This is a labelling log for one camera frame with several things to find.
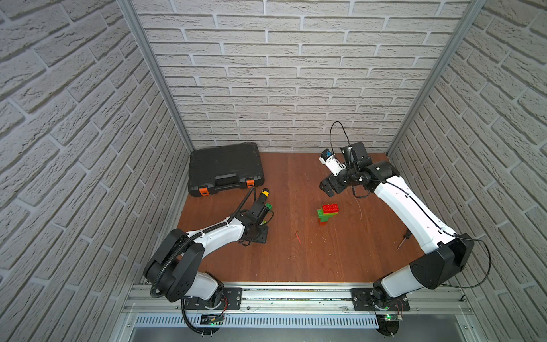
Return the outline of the green 2x4 lego brick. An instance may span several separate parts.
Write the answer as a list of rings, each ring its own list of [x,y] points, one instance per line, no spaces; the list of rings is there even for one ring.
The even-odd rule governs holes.
[[[318,209],[317,214],[319,222],[327,222],[332,217],[332,215],[329,213],[325,214],[322,209]]]

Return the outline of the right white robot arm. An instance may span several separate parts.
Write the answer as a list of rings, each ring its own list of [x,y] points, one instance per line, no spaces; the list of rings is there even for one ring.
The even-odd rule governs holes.
[[[361,142],[341,152],[343,162],[328,149],[321,153],[319,160],[331,174],[319,188],[333,197],[346,188],[363,186],[389,206],[424,252],[419,259],[374,283],[370,296],[375,305],[386,306],[388,301],[421,288],[437,289],[464,269],[474,247],[469,235],[459,235],[441,221],[411,191],[394,166],[388,161],[373,162]]]

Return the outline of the red 2x4 lego brick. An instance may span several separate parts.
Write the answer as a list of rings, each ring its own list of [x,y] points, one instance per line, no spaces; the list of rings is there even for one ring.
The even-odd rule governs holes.
[[[323,205],[321,209],[324,213],[339,212],[339,206],[337,204]]]

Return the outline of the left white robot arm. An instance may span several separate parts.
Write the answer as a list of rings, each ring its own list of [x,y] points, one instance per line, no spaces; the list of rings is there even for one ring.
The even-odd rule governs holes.
[[[232,242],[264,244],[269,230],[265,218],[271,212],[267,198],[268,193],[261,192],[251,209],[239,208],[216,225],[192,232],[172,230],[143,271],[151,283],[150,296],[169,302],[198,298],[207,308],[217,308],[224,297],[224,284],[199,271],[202,260]]]

